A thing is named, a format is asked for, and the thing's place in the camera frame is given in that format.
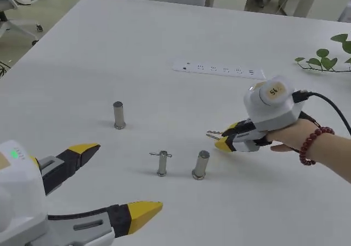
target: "table surface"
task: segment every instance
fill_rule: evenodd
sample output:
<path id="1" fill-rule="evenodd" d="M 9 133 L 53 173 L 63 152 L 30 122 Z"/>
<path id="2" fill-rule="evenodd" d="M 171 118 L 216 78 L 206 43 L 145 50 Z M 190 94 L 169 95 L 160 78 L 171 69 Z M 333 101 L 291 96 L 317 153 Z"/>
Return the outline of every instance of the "table surface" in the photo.
<path id="1" fill-rule="evenodd" d="M 305 72 L 294 64 L 319 48 L 344 57 L 329 37 L 350 24 L 142 0 L 81 0 L 0 80 L 0 141 L 38 158 L 98 142 L 94 158 L 48 197 L 52 214 L 138 200 L 164 207 L 114 245 L 346 245 L 351 186 L 295 153 L 222 153 L 205 136 L 247 117 L 255 80 L 172 71 L 176 59 L 262 68 L 299 89 L 330 97 L 351 119 L 350 73 Z M 113 127 L 122 101 L 127 127 Z M 305 112 L 337 134 L 331 106 Z M 167 150 L 168 174 L 156 175 Z M 191 170 L 211 153 L 206 178 Z"/>

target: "power strip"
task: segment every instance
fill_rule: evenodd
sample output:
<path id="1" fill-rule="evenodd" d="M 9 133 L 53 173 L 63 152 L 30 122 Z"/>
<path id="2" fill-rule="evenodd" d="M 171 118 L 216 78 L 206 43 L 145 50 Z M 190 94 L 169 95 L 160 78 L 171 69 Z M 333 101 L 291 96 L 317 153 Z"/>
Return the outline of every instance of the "power strip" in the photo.
<path id="1" fill-rule="evenodd" d="M 233 76 L 265 80 L 262 70 L 250 70 L 246 68 L 234 68 L 220 65 L 202 64 L 191 61 L 177 61 L 172 69 L 179 72 L 206 73 L 209 75 Z"/>

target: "hand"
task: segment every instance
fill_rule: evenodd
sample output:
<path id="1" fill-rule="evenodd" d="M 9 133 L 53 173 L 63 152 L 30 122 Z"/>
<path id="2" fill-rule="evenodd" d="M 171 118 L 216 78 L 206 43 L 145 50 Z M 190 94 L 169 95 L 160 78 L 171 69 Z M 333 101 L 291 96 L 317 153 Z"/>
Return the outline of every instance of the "hand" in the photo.
<path id="1" fill-rule="evenodd" d="M 318 127 L 309 120 L 299 119 L 289 127 L 271 131 L 267 134 L 268 141 L 278 141 L 281 145 L 272 146 L 275 152 L 288 152 L 293 149 L 300 150 L 306 138 Z"/>

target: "silver cylindrical part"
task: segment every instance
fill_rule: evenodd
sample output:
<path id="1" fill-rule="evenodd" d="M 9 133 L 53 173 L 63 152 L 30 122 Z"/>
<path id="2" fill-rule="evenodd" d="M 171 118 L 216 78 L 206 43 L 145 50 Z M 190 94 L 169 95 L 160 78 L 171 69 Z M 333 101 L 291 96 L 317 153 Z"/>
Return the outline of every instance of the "silver cylindrical part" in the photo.
<path id="1" fill-rule="evenodd" d="M 167 157 L 168 157 L 167 151 L 160 152 L 160 161 L 158 164 L 158 171 L 157 171 L 157 174 L 159 176 L 165 176 L 167 174 L 166 172 Z"/>
<path id="2" fill-rule="evenodd" d="M 115 113 L 115 128 L 120 130 L 126 127 L 126 123 L 124 122 L 122 102 L 114 103 L 114 113 Z"/>
<path id="3" fill-rule="evenodd" d="M 196 166 L 193 170 L 193 178 L 196 180 L 202 180 L 206 175 L 206 167 L 210 153 L 205 150 L 200 151 L 197 157 Z"/>

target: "bead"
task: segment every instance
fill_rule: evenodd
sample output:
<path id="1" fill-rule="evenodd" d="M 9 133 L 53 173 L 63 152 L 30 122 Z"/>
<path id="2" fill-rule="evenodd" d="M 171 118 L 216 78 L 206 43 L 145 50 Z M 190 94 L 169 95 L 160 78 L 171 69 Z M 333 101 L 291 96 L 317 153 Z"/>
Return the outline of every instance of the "bead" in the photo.
<path id="1" fill-rule="evenodd" d="M 329 127 L 321 127 L 320 125 L 318 126 L 319 129 L 316 129 L 314 133 L 310 134 L 308 138 L 306 138 L 306 141 L 302 144 L 302 147 L 299 151 L 299 158 L 300 162 L 303 165 L 316 165 L 316 161 L 314 160 L 307 160 L 307 151 L 308 148 L 310 148 L 311 144 L 313 141 L 321 134 L 324 133 L 329 133 L 329 134 L 335 134 L 334 130 L 329 128 Z"/>

